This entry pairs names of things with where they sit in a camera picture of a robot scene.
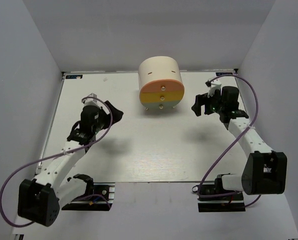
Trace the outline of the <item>orange drawer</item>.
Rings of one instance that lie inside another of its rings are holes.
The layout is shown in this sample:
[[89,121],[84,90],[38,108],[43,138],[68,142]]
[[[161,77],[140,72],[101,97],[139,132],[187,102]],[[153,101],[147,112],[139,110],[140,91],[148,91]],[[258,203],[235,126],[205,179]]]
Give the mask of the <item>orange drawer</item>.
[[141,87],[139,95],[159,92],[184,92],[184,85],[175,79],[153,80]]

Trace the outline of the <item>cream round drawer box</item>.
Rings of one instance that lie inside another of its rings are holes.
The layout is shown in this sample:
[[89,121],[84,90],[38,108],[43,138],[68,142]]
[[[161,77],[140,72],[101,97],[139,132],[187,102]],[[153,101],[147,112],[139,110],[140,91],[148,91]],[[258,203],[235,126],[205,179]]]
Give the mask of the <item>cream round drawer box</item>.
[[139,87],[155,80],[172,79],[182,82],[178,63],[168,56],[150,57],[138,68]]

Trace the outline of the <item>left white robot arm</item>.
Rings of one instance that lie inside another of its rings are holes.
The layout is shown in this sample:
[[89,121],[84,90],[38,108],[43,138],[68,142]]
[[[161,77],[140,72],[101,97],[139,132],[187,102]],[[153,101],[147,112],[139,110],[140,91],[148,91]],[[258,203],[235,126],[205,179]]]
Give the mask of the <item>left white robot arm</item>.
[[123,112],[109,101],[100,107],[96,100],[85,101],[80,119],[67,137],[60,156],[31,180],[23,180],[19,186],[17,214],[34,223],[50,226],[60,210],[74,200],[88,200],[96,196],[93,178],[82,173],[68,176],[89,148],[98,142],[96,135],[109,130],[119,122]]

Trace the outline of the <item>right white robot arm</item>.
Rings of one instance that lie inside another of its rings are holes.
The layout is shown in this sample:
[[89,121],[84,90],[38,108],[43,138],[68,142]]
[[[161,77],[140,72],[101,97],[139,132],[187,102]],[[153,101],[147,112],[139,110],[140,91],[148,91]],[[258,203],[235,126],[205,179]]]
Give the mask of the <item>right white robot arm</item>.
[[236,138],[235,144],[243,149],[247,161],[241,174],[220,174],[214,188],[207,190],[198,186],[201,198],[227,199],[230,195],[245,192],[247,195],[282,194],[286,186],[287,156],[274,151],[252,128],[253,122],[239,108],[239,90],[225,86],[209,93],[199,94],[191,107],[196,116],[218,114],[221,123]]

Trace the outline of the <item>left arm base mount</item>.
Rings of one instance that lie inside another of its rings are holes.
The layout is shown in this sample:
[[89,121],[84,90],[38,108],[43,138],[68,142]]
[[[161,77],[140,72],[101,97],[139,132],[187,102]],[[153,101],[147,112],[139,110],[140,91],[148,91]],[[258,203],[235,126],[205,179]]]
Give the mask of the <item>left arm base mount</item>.
[[110,211],[115,195],[115,183],[94,183],[89,195],[78,197],[83,200],[74,200],[65,205],[62,211],[108,212]]

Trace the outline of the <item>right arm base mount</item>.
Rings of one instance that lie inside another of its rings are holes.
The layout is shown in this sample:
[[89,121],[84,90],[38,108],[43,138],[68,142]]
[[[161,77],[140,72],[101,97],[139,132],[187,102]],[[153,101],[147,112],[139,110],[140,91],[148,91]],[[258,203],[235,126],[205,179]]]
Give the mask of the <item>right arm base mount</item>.
[[216,192],[213,183],[203,184],[198,197],[198,211],[200,213],[232,213],[246,210],[242,193],[233,191]]

